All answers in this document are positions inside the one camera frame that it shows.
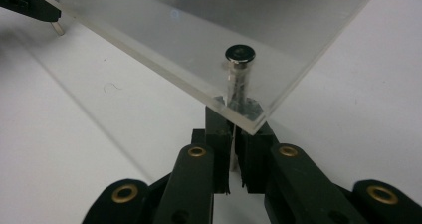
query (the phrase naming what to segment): metal pin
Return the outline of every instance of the metal pin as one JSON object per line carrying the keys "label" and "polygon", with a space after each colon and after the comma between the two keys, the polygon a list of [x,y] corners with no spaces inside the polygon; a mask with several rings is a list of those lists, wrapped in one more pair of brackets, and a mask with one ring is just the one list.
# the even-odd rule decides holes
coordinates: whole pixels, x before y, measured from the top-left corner
{"label": "metal pin", "polygon": [[227,49],[226,58],[230,61],[227,106],[242,113],[246,103],[249,73],[255,51],[246,45],[235,45]]}
{"label": "metal pin", "polygon": [[57,35],[63,36],[65,34],[65,31],[63,30],[62,26],[58,22],[53,22],[52,26],[54,30],[56,31]]}

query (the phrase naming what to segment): brass grommet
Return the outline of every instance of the brass grommet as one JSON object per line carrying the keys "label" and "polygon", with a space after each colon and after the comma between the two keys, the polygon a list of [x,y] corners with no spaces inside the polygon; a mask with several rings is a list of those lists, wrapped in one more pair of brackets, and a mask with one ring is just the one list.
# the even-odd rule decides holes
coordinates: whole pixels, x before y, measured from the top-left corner
{"label": "brass grommet", "polygon": [[[122,191],[129,191],[128,195],[121,195]],[[112,193],[112,201],[115,203],[126,203],[137,196],[137,187],[134,184],[125,184],[120,186]]]}
{"label": "brass grommet", "polygon": [[289,146],[282,146],[279,149],[279,153],[284,156],[294,157],[298,155],[298,151]]}
{"label": "brass grommet", "polygon": [[192,147],[187,151],[187,153],[193,157],[200,157],[200,156],[205,155],[207,151],[202,147]]}
{"label": "brass grommet", "polygon": [[391,190],[383,187],[372,185],[366,188],[366,192],[371,196],[373,199],[388,205],[395,205],[398,202],[398,198],[396,194],[394,194]]}

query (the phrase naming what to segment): white table surface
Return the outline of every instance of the white table surface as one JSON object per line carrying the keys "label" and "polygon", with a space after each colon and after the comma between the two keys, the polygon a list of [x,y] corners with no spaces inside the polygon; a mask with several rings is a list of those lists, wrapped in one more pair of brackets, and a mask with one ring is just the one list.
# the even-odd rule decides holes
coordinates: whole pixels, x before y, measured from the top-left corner
{"label": "white table surface", "polygon": [[[422,204],[422,0],[371,0],[275,111],[281,142],[334,183]],[[0,223],[81,223],[111,183],[170,172],[204,107],[64,15],[66,35],[0,10]],[[269,223],[232,175],[214,223]]]}

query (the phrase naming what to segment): round metal cap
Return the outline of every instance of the round metal cap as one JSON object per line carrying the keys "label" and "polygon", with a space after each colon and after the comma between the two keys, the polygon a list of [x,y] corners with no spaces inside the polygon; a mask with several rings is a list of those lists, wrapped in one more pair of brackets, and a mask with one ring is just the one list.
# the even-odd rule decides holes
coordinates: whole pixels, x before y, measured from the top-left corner
{"label": "round metal cap", "polygon": [[255,51],[246,45],[234,45],[227,49],[226,58],[234,64],[249,63],[254,60]]}

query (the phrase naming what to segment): clear acrylic plate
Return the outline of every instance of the clear acrylic plate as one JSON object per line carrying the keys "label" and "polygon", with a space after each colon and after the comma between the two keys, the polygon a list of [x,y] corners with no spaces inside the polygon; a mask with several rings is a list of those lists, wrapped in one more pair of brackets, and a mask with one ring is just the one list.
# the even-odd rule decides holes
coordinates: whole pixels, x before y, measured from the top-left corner
{"label": "clear acrylic plate", "polygon": [[[47,1],[254,134],[368,0]],[[256,53],[246,77],[236,44]]]}

